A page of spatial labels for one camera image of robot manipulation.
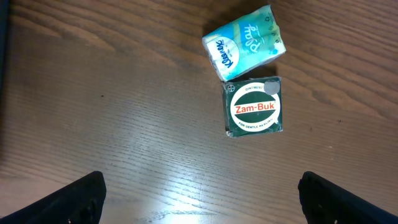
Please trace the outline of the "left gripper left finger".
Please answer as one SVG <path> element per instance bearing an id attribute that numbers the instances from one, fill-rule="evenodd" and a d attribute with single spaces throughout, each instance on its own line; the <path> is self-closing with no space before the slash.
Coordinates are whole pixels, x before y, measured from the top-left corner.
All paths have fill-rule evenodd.
<path id="1" fill-rule="evenodd" d="M 98 224 L 105 197 L 103 173 L 94 171 L 1 218 L 1 224 Z"/>

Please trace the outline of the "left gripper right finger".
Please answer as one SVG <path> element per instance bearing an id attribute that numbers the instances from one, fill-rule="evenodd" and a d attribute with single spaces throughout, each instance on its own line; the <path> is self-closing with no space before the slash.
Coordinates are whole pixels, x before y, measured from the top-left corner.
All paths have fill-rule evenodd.
<path id="1" fill-rule="evenodd" d="M 314 172 L 303 173 L 298 191 L 308 224 L 397 224 L 397 216 Z"/>

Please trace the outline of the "green white packet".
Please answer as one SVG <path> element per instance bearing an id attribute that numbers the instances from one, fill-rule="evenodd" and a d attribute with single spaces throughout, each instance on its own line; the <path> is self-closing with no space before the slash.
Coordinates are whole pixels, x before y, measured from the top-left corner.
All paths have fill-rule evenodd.
<path id="1" fill-rule="evenodd" d="M 267 64 L 286 52 L 270 5 L 242 16 L 202 38 L 223 82 Z"/>

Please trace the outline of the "dark green round-label packet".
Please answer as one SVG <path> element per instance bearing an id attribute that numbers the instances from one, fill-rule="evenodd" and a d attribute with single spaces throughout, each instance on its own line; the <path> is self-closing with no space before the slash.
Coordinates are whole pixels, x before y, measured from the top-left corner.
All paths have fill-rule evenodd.
<path id="1" fill-rule="evenodd" d="M 227 136 L 238 138 L 283 131 L 281 86 L 280 77 L 223 83 Z"/>

